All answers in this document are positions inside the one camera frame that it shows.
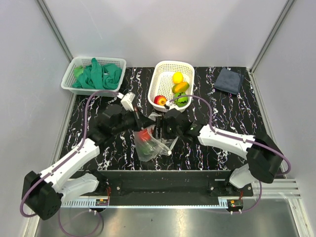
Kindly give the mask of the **green fake watermelon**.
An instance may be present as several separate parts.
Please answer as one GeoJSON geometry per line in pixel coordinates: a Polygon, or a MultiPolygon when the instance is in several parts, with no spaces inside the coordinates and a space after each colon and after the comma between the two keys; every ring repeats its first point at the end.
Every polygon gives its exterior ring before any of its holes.
{"type": "Polygon", "coordinates": [[[178,107],[183,107],[186,106],[189,98],[188,97],[181,97],[183,95],[186,95],[185,92],[177,92],[176,94],[174,94],[174,104],[177,105],[178,107]]]}

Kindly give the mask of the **dark green fake vegetable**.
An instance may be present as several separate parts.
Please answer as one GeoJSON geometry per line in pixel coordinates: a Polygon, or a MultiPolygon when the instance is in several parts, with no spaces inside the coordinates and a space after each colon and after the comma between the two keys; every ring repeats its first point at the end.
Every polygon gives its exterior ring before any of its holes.
{"type": "Polygon", "coordinates": [[[154,157],[157,155],[156,146],[152,143],[141,143],[138,144],[138,153],[139,157],[142,159],[146,159],[149,157],[154,157]]]}

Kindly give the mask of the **pale green plastic basket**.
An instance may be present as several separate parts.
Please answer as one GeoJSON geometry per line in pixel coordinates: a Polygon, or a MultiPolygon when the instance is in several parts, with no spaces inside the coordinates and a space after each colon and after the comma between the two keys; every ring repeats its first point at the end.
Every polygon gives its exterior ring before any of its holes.
{"type": "Polygon", "coordinates": [[[61,87],[76,95],[99,95],[113,97],[119,92],[126,70],[126,61],[121,58],[76,57],[61,82],[61,87]]]}

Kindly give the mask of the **orange green fake mango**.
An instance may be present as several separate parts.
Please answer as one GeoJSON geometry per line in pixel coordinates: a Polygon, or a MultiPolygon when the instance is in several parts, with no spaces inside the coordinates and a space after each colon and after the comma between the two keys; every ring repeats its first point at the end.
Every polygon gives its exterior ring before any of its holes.
{"type": "Polygon", "coordinates": [[[190,86],[189,83],[186,81],[175,84],[172,88],[172,93],[176,94],[179,92],[186,92],[189,86],[190,86]]]}

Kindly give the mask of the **white perforated plastic basket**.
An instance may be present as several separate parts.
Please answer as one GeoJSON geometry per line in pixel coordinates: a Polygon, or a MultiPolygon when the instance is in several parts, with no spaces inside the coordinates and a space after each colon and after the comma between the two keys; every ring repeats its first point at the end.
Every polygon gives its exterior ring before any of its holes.
{"type": "Polygon", "coordinates": [[[172,88],[175,84],[172,78],[176,72],[181,72],[184,77],[184,82],[189,84],[185,93],[187,95],[193,95],[195,80],[195,70],[193,66],[180,61],[161,61],[155,66],[148,92],[148,101],[155,110],[164,113],[167,112],[164,106],[154,103],[154,98],[159,95],[164,96],[167,100],[174,98],[172,88]]]}

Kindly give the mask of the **dark blue folded cloth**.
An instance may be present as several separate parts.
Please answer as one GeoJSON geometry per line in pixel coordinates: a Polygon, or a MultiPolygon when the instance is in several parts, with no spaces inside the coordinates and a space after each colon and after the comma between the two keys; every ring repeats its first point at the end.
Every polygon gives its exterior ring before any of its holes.
{"type": "Polygon", "coordinates": [[[215,81],[214,88],[237,95],[241,89],[243,80],[244,75],[223,68],[215,81]]]}

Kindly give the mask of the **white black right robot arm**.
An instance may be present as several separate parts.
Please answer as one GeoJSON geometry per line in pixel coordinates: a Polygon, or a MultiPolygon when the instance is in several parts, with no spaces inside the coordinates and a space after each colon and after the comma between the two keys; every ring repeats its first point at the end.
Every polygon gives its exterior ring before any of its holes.
{"type": "Polygon", "coordinates": [[[237,195],[244,186],[254,181],[271,184],[282,163],[282,153],[269,135],[256,137],[211,128],[208,124],[189,121],[176,109],[157,117],[156,135],[161,139],[182,138],[188,142],[219,148],[245,159],[247,163],[231,171],[224,183],[225,192],[231,196],[237,195]]]}

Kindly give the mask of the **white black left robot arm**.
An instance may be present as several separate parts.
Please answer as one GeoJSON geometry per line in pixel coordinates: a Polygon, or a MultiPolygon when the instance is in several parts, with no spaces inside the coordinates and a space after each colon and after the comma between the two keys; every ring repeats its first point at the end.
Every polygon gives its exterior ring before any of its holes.
{"type": "Polygon", "coordinates": [[[81,143],[52,166],[35,173],[30,171],[24,177],[20,213],[28,217],[23,206],[28,206],[34,215],[42,220],[54,216],[61,205],[85,193],[102,195],[107,188],[102,175],[88,173],[70,181],[84,164],[100,154],[117,134],[132,130],[141,131],[155,122],[144,116],[136,106],[131,110],[120,105],[109,105],[98,116],[95,127],[89,129],[81,143]]]}

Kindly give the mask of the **yellow fake lemon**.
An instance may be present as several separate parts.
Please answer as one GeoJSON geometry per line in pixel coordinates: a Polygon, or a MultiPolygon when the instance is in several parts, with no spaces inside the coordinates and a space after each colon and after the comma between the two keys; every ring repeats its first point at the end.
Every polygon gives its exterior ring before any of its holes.
{"type": "Polygon", "coordinates": [[[184,77],[181,72],[175,72],[172,76],[172,81],[174,84],[179,84],[183,82],[183,80],[184,80],[184,77]]]}

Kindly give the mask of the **light green fake fruit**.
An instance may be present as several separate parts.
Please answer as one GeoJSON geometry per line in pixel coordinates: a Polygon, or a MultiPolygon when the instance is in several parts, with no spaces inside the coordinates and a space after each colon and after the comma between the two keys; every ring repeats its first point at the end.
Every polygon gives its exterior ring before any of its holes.
{"type": "Polygon", "coordinates": [[[74,68],[74,77],[77,79],[81,74],[83,74],[84,66],[78,66],[74,68]]]}

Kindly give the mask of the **red fake tomato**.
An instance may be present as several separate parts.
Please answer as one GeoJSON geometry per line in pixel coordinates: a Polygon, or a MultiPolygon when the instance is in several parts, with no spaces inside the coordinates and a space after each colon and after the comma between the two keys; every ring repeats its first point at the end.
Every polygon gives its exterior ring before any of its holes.
{"type": "Polygon", "coordinates": [[[157,95],[154,98],[154,103],[157,105],[164,106],[166,104],[166,102],[167,102],[167,99],[162,95],[157,95]]]}

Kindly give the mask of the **green cloth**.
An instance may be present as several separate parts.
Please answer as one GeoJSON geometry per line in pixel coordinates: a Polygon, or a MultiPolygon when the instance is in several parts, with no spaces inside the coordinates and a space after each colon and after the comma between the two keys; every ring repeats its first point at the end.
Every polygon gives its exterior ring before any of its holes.
{"type": "Polygon", "coordinates": [[[99,64],[96,58],[91,59],[91,64],[84,67],[81,74],[72,84],[74,88],[115,90],[118,88],[122,69],[114,63],[99,64]]]}

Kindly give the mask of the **clear zip top bag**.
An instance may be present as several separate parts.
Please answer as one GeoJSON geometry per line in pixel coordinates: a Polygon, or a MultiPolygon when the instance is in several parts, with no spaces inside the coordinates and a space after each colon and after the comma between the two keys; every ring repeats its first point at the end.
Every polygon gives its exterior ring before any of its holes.
{"type": "Polygon", "coordinates": [[[148,162],[148,161],[154,159],[158,155],[170,156],[172,154],[172,149],[178,140],[178,137],[175,139],[158,139],[158,138],[155,138],[155,124],[145,128],[145,129],[148,130],[148,132],[151,134],[151,138],[152,138],[150,141],[147,141],[147,142],[142,142],[138,138],[137,135],[138,135],[139,131],[134,132],[135,149],[136,149],[136,152],[138,155],[138,159],[140,161],[143,161],[143,162],[148,162]],[[139,151],[138,144],[141,144],[141,143],[152,143],[153,145],[155,145],[156,150],[157,150],[157,155],[154,157],[146,158],[146,159],[140,158],[139,153],[138,153],[138,151],[139,151]]]}

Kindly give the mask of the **pink red fake fruit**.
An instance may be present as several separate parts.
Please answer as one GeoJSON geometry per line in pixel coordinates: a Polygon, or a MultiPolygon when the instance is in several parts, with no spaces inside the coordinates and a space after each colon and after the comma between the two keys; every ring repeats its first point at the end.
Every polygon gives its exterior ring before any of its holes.
{"type": "Polygon", "coordinates": [[[147,141],[150,141],[152,139],[151,134],[148,132],[147,129],[139,131],[137,136],[142,142],[147,142],[147,141]]]}

